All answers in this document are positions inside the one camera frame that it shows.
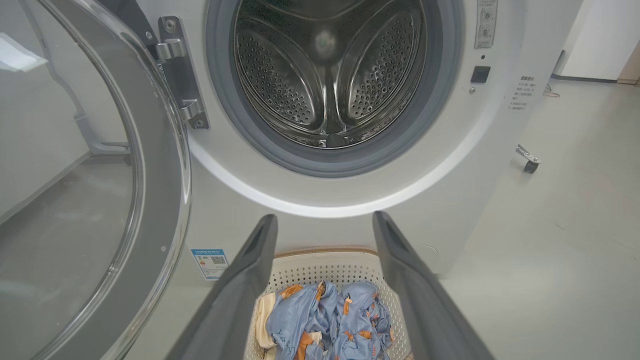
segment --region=screw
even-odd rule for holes
[[[167,21],[164,22],[164,28],[170,33],[175,32],[175,20],[167,19]]]

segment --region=caster wheel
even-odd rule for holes
[[[533,174],[536,169],[538,169],[538,165],[537,163],[534,163],[533,161],[528,161],[527,164],[524,166],[524,172],[528,172],[530,174]]]

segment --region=clothes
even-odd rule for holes
[[[261,348],[272,348],[276,346],[271,334],[267,333],[266,325],[269,315],[276,304],[276,293],[268,293],[258,300],[257,316],[255,319],[255,339]]]
[[[265,360],[375,360],[392,344],[392,329],[377,288],[360,281],[341,293],[334,284],[296,284],[274,293],[265,331],[276,344]],[[261,309],[259,319],[268,309]],[[257,323],[256,337],[262,329]]]

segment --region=door hinge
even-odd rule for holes
[[[202,105],[180,19],[177,16],[160,17],[158,30],[160,43],[152,47],[151,53],[180,106],[180,117],[193,129],[208,129],[209,121]]]

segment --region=plastic basket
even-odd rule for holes
[[[367,280],[378,287],[380,300],[389,310],[394,343],[387,349],[391,360],[404,360],[411,346],[406,335],[404,316],[396,293],[382,276],[380,259],[374,252],[359,248],[314,248],[284,253],[273,260],[269,285],[264,293],[272,293],[294,284],[317,284],[331,281],[340,290],[343,285]],[[244,350],[245,360],[262,360],[263,349],[255,340],[256,307]]]

